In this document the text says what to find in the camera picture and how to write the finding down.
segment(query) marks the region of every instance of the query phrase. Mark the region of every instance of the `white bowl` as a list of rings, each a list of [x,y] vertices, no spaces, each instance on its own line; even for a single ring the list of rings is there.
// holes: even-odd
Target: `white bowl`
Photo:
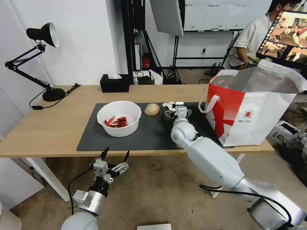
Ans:
[[[105,131],[113,137],[128,136],[136,131],[138,128],[138,121],[140,120],[142,111],[141,108],[130,101],[114,101],[103,106],[97,113],[97,121],[103,126]],[[105,125],[105,120],[108,121],[115,116],[113,121],[118,118],[127,117],[127,126],[121,128],[112,128]]]

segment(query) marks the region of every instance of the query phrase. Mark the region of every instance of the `red chili pepper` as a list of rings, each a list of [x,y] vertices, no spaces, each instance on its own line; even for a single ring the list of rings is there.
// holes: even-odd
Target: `red chili pepper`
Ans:
[[[116,125],[116,127],[121,128],[121,127],[126,127],[127,125],[128,125],[128,124],[127,124],[126,121],[122,121],[122,122],[119,122],[119,123]]]
[[[121,121],[127,121],[127,117],[121,117],[119,119],[117,119],[118,122],[121,122]]]
[[[111,127],[111,128],[116,128],[116,126],[108,124],[108,123],[106,123],[106,126]]]
[[[115,116],[111,117],[111,118],[107,121],[107,123],[110,124],[110,123],[114,120],[114,118],[115,118]]]

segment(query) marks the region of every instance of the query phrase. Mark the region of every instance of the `concrete floor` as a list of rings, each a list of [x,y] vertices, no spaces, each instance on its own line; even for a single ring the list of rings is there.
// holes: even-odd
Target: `concrete floor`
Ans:
[[[187,84],[210,79],[203,73],[202,70],[179,70],[182,81]],[[285,119],[292,117],[295,104],[292,107],[284,115]],[[296,119],[295,125],[302,122]],[[114,164],[121,160],[107,158]],[[93,157],[47,159],[48,166],[65,187],[94,162]],[[212,182],[186,156],[131,157],[129,165],[129,170],[115,178],[110,186],[105,208],[98,218],[100,229],[134,230],[138,225],[161,223],[171,223],[173,230],[258,229],[246,210],[250,203],[231,194],[219,194],[213,199],[198,187]],[[240,166],[248,178],[271,183],[307,210],[307,188],[278,153],[247,153]],[[75,181],[72,192],[87,190],[93,175],[90,172]],[[23,230],[54,230],[60,229],[70,216],[69,207],[69,203],[46,185],[12,211],[22,219]]]

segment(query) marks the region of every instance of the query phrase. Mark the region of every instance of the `white shirt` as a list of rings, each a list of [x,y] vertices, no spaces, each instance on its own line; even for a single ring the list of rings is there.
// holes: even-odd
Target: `white shirt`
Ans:
[[[247,24],[234,43],[230,54],[237,57],[236,47],[243,47],[246,48],[247,56],[255,58],[256,52],[268,33],[271,24],[272,22],[269,20],[268,15],[264,15]],[[231,66],[236,66],[239,65],[240,62],[234,58],[230,58],[229,64]]]

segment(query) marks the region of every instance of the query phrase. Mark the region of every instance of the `white and red bag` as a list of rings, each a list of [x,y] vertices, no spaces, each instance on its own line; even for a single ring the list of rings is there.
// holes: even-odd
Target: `white and red bag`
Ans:
[[[223,146],[260,145],[294,97],[307,90],[298,72],[261,60],[255,68],[221,70],[210,80],[206,118]]]

